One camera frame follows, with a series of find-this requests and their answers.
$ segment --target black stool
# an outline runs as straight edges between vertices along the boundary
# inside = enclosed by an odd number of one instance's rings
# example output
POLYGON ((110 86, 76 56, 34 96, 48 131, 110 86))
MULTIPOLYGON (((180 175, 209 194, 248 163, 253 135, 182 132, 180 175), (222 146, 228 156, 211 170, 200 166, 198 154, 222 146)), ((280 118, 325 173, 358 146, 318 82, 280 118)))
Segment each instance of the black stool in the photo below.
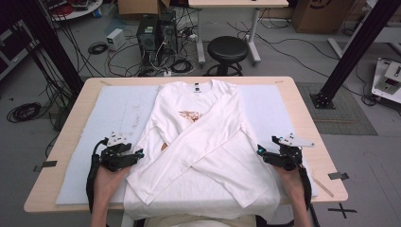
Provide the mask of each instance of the black stool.
POLYGON ((207 46, 210 57, 218 61, 219 64, 207 70, 205 76, 211 76, 210 71, 217 68, 217 76, 242 76, 242 67, 239 62, 247 58, 248 46, 244 41, 231 36, 221 36, 212 40, 207 46), (228 75, 228 68, 235 69, 235 73, 228 75))

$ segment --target black pole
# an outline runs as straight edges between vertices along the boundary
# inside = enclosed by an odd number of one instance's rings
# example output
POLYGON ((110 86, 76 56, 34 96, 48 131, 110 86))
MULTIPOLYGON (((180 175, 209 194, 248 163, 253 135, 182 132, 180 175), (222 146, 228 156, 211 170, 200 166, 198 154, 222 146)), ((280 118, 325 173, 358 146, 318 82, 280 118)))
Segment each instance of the black pole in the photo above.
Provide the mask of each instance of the black pole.
POLYGON ((345 50, 330 78, 316 95, 311 95, 316 108, 326 108, 351 74, 363 54, 398 10, 401 0, 378 0, 354 40, 345 50))
POLYGON ((6 4, 11 4, 10 13, 18 13, 23 19, 33 37, 39 41, 47 55, 59 70, 61 76, 72 92, 72 97, 77 97, 83 87, 83 81, 79 77, 77 69, 69 59, 62 47, 55 31, 44 16, 44 10, 37 1, 41 0, 5 0, 6 4))

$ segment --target concrete floor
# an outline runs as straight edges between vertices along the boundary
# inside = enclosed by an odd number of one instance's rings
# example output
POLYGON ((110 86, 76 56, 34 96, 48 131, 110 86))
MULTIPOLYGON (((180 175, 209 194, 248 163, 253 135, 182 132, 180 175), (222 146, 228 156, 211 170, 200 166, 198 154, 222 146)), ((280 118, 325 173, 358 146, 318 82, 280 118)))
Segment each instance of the concrete floor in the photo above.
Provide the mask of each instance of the concrete floor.
MULTIPOLYGON (((119 19, 117 16, 103 16, 94 18, 87 15, 68 23, 79 44, 81 52, 88 56, 86 49, 95 42, 105 42, 105 37, 115 28, 125 29, 135 34, 137 26, 119 19)), ((245 29, 241 23, 236 24, 239 29, 245 29)), ((58 29, 61 43, 74 64, 77 64, 75 49, 58 29)), ((315 35, 296 33, 292 26, 282 29, 265 28, 259 26, 257 33, 270 42, 284 39, 302 39, 315 44, 323 53, 335 57, 326 39, 334 37, 345 45, 348 37, 342 34, 315 35)), ((226 23, 206 25, 204 40, 211 40, 219 35, 236 36, 237 31, 226 23)), ((326 77, 303 67, 293 58, 275 51, 269 44, 255 39, 262 62, 253 66, 248 58, 241 63, 246 76, 290 76, 297 82, 325 82, 326 77)), ((312 45, 301 41, 286 41, 273 45, 278 50, 295 56, 304 65, 329 76, 337 64, 319 53, 312 45)), ((188 53, 195 53, 195 46, 188 46, 188 53)), ((91 56, 90 63, 104 73, 107 54, 91 56)), ((214 62, 206 56, 207 63, 203 70, 195 70, 188 76, 200 76, 205 69, 214 62)), ((390 58, 401 61, 400 56, 387 44, 373 44, 358 64, 358 74, 368 82, 366 92, 370 91, 375 72, 377 58, 390 58)), ((121 52, 115 56, 113 63, 130 67, 140 61, 138 46, 121 52)), ((87 69, 80 75, 90 77, 87 69)), ((355 70, 346 80, 346 85, 357 93, 362 93, 363 83, 357 78, 355 70)), ((11 73, 0 81, 0 226, 88 226, 89 213, 57 213, 57 214, 29 214, 24 211, 24 203, 35 183, 38 172, 34 166, 45 161, 45 149, 57 135, 49 119, 44 117, 38 120, 9 123, 7 113, 22 104, 38 101, 43 105, 48 101, 46 95, 40 95, 45 89, 44 77, 33 60, 25 58, 11 73)), ((344 218, 341 212, 328 211, 328 208, 340 208, 338 203, 315 204, 317 217, 321 226, 400 226, 401 225, 401 182, 398 168, 401 161, 401 116, 393 109, 376 105, 368 107, 355 96, 356 101, 367 115, 378 136, 349 136, 322 134, 323 141, 340 172, 346 172, 350 179, 344 181, 349 194, 348 201, 342 202, 344 209, 356 210, 357 213, 346 213, 344 218)), ((119 226, 122 213, 112 211, 109 214, 111 226, 119 226)), ((286 220, 286 215, 278 214, 286 220)))

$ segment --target round stool seat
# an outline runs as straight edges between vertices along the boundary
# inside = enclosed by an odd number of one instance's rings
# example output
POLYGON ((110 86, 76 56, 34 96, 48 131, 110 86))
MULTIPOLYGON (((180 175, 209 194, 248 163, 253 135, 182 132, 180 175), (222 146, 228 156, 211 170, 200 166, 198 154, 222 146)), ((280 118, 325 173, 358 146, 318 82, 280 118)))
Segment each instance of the round stool seat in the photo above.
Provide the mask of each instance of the round stool seat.
POLYGON ((242 40, 231 36, 220 36, 207 46, 210 57, 220 63, 237 63, 248 55, 248 46, 242 40))

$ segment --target white mat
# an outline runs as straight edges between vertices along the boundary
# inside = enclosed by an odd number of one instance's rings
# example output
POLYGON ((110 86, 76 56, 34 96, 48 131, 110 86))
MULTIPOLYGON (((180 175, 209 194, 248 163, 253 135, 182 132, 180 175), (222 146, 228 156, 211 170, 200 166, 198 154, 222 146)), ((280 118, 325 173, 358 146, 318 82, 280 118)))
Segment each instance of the white mat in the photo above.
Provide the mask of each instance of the white mat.
MULTIPOLYGON (((245 115, 256 136, 255 140, 268 151, 278 152, 278 146, 272 143, 271 136, 288 135, 293 132, 293 128, 277 87, 274 85, 238 87, 245 115)), ((127 132, 130 135, 129 142, 134 145, 148 121, 157 92, 158 86, 107 86, 101 90, 67 168, 56 204, 88 203, 85 186, 95 144, 108 137, 112 131, 116 131, 127 132)), ((279 182, 278 185, 282 196, 285 196, 279 182)), ((125 186, 125 182, 119 186, 111 202, 123 202, 125 186)), ((313 181, 312 195, 318 195, 313 181)))

